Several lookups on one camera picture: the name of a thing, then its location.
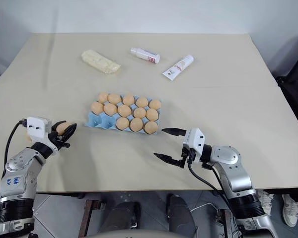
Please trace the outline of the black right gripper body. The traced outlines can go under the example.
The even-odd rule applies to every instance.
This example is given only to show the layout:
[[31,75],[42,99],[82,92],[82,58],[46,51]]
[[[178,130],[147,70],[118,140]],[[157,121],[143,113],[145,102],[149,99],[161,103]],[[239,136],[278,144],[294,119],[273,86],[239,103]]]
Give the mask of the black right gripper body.
[[182,147],[182,153],[181,153],[181,161],[180,161],[180,167],[184,167],[185,163],[192,164],[196,157],[196,151],[193,148],[185,148]]

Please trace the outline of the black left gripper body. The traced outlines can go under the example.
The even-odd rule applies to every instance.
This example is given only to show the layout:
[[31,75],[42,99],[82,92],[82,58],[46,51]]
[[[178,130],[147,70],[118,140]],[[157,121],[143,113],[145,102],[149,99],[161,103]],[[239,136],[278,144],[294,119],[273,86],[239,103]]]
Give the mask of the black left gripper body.
[[57,148],[57,150],[60,150],[61,148],[69,148],[70,144],[66,142],[66,140],[63,138],[62,135],[58,135],[56,131],[52,131],[49,133],[48,138],[50,142],[54,145],[54,147]]

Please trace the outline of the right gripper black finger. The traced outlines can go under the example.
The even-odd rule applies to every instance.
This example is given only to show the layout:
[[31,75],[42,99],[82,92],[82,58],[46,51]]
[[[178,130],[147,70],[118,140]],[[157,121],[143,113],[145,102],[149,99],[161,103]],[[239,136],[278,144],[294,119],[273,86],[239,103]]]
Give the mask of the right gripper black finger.
[[163,128],[161,131],[174,135],[174,136],[185,136],[186,130],[179,128]]
[[159,158],[160,160],[164,161],[167,164],[171,164],[177,167],[184,167],[184,160],[175,160],[171,156],[160,154],[160,153],[154,153],[154,155]]

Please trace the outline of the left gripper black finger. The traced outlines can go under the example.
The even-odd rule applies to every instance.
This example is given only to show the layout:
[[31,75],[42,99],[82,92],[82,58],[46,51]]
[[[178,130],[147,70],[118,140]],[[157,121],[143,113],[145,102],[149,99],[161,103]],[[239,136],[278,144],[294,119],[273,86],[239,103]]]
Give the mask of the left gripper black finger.
[[67,141],[74,134],[76,127],[76,123],[67,122],[67,128],[65,132],[59,132],[59,135],[62,135],[63,138]]
[[67,122],[65,120],[59,121],[52,126],[52,131],[65,132],[66,128],[67,128]]

